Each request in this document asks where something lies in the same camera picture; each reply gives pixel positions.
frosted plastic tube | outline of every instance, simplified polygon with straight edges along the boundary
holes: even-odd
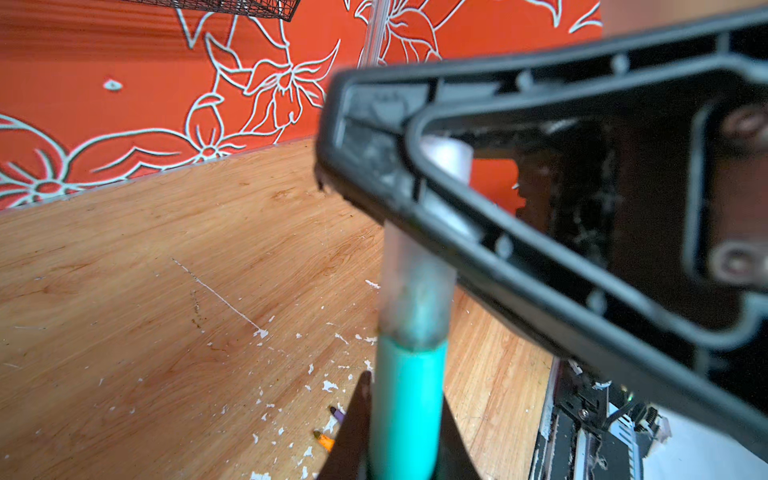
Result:
[[[471,147],[440,137],[424,137],[421,147],[429,160],[468,183]],[[463,230],[437,197],[425,198],[424,205]],[[437,459],[456,271],[391,223],[384,228],[370,467],[376,480],[428,480]]]

orange wall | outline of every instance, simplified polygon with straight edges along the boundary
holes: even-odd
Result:
[[[120,0],[2,10],[0,209],[314,134],[330,75],[357,66],[370,2],[302,0],[290,23]],[[594,0],[392,0],[380,61],[600,34]]]

wooden floor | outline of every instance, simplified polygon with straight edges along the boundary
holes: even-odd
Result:
[[[312,430],[374,360],[383,235],[312,163],[299,142],[0,214],[0,478],[320,470]],[[461,291],[452,322],[475,464],[525,478],[551,357]]]

wire basket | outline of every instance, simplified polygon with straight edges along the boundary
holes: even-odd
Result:
[[[126,0],[172,8],[230,13],[249,17],[280,18],[290,22],[301,0]]]

turquoise cylinder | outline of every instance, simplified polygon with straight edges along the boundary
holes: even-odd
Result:
[[[428,480],[435,470],[448,341],[413,352],[379,337],[370,468],[376,480]]]

